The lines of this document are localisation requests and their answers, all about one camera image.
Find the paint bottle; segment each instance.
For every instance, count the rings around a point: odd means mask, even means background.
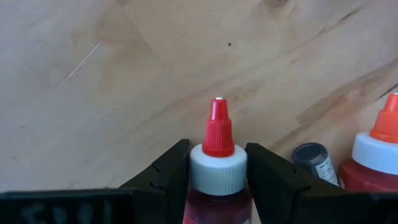
[[[246,183],[248,156],[232,140],[227,102],[212,101],[203,144],[190,153],[190,187],[183,224],[249,224],[252,198]]]
[[[295,148],[293,163],[331,184],[338,186],[337,177],[328,151],[319,143],[310,142]]]
[[[370,132],[355,137],[352,159],[340,169],[351,192],[398,192],[398,94],[389,95]]]

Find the wood grain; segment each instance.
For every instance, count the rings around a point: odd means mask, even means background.
[[[338,166],[398,83],[398,1],[0,2],[0,190],[117,187],[228,99],[236,143]]]

